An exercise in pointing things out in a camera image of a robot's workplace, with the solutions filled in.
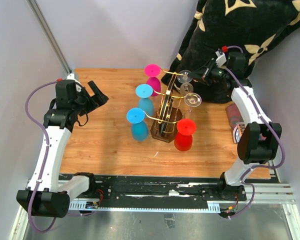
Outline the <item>maroon t-shirt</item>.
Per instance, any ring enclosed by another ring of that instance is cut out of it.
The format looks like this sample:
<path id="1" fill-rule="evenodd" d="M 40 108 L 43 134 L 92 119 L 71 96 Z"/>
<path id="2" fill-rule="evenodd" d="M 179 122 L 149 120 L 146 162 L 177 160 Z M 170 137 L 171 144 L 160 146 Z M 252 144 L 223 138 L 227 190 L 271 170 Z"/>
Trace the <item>maroon t-shirt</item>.
<path id="1" fill-rule="evenodd" d="M 225 111 L 229 126 L 231 127 L 233 142 L 238 144 L 246 129 L 246 125 L 236 104 L 233 103 L 227 106 Z"/>

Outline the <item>magenta plastic wine glass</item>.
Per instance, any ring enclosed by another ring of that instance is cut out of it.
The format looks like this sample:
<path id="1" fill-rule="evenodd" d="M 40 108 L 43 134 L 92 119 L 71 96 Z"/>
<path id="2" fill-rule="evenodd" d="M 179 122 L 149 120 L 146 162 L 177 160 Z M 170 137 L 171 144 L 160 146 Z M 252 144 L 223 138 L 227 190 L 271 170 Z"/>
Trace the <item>magenta plastic wine glass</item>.
<path id="1" fill-rule="evenodd" d="M 146 84 L 150 85 L 153 89 L 152 97 L 158 96 L 161 92 L 161 82 L 158 79 L 161 73 L 161 68 L 156 64 L 149 64 L 144 69 L 145 74 L 148 76 Z"/>

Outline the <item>gold wire wine glass rack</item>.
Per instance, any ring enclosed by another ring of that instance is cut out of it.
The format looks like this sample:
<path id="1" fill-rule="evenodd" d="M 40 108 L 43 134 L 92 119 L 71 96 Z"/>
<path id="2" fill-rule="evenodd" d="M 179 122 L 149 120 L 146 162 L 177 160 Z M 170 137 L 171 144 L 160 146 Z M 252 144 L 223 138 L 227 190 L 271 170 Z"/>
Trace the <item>gold wire wine glass rack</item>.
<path id="1" fill-rule="evenodd" d="M 170 143 L 175 139 L 178 133 L 177 123 L 183 117 L 180 107 L 174 107 L 174 102 L 180 104 L 184 97 L 173 95 L 173 87 L 180 73 L 170 72 L 170 74 L 172 77 L 166 91 L 164 93 L 158 92 L 158 95 L 162 97 L 155 117 L 147 116 L 153 120 L 150 129 L 152 138 L 165 143 Z"/>

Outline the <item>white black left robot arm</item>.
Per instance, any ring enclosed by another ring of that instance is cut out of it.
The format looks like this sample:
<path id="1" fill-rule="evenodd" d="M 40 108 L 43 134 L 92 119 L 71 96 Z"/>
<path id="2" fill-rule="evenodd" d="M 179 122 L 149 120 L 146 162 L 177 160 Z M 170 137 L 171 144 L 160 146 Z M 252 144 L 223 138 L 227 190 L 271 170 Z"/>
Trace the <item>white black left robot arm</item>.
<path id="1" fill-rule="evenodd" d="M 43 123 L 30 114 L 28 117 L 43 131 L 43 141 L 35 171 L 24 190 L 16 195 L 17 202 L 28 213 L 28 217 L 63 218 L 70 203 L 80 195 L 91 198 L 97 193 L 93 173 L 77 172 L 59 185 L 59 173 L 66 145 L 79 117 L 85 116 L 105 105 L 109 98 L 102 93 L 94 81 L 86 88 L 74 78 L 61 79 L 51 83 L 55 98 L 50 102 Z"/>

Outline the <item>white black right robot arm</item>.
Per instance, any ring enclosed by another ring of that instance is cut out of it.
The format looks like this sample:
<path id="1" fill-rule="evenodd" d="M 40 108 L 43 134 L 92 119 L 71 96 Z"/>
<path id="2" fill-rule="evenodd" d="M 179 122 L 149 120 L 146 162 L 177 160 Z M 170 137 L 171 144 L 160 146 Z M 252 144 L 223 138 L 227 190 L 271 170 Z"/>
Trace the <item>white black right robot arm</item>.
<path id="1" fill-rule="evenodd" d="M 252 85 L 245 77 L 248 66 L 246 55 L 242 51 L 231 51 L 226 55 L 220 49 L 216 55 L 188 76 L 208 86 L 223 84 L 231 93 L 245 130 L 237 144 L 237 160 L 221 174 L 215 186 L 202 189 L 202 198 L 243 201 L 246 200 L 247 177 L 257 168 L 270 168 L 268 162 L 276 157 L 278 150 L 284 149 L 282 127 L 267 117 L 256 100 Z"/>

